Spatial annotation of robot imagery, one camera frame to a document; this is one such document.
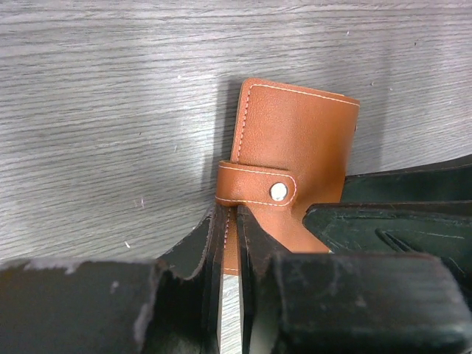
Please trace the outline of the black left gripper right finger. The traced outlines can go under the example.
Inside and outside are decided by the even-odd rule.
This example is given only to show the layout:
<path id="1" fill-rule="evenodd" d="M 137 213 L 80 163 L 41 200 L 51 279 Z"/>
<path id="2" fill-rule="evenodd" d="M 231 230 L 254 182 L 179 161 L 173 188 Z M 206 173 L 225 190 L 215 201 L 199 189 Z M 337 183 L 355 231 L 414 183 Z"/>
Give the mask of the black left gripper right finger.
<path id="1" fill-rule="evenodd" d="M 421 252 L 292 253 L 237 211 L 245 353 L 469 353 L 471 283 Z"/>

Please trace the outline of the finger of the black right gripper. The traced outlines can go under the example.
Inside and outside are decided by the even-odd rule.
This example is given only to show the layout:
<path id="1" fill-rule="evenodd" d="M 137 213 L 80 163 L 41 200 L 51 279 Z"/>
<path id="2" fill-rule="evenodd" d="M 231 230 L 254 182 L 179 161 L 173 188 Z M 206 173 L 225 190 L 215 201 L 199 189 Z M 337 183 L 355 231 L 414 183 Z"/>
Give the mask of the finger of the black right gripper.
<path id="1" fill-rule="evenodd" d="M 471 200 L 471 156 L 348 176 L 341 201 L 390 203 Z"/>
<path id="2" fill-rule="evenodd" d="M 317 204 L 303 224 L 333 252 L 427 253 L 471 283 L 470 201 Z"/>

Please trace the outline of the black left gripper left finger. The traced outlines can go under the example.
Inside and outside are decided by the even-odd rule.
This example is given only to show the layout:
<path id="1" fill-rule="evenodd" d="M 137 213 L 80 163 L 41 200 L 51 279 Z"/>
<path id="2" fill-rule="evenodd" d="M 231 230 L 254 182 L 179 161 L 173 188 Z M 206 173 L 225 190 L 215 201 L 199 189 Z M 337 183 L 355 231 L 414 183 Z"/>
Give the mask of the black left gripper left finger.
<path id="1" fill-rule="evenodd" d="M 153 260 L 1 265 L 3 353 L 218 353 L 229 210 Z"/>

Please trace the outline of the brown leather card holder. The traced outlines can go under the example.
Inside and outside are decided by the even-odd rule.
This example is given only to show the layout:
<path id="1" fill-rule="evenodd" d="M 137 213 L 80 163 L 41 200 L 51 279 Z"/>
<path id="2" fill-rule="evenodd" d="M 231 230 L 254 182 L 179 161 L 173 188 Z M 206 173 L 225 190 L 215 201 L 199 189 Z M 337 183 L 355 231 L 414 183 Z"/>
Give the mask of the brown leather card holder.
<path id="1" fill-rule="evenodd" d="M 225 274 L 240 272 L 239 206 L 289 251 L 328 252 L 302 220 L 311 205 L 340 201 L 359 111 L 359 101 L 341 94 L 243 82 L 231 156 L 218 165 L 215 193 L 226 207 Z"/>

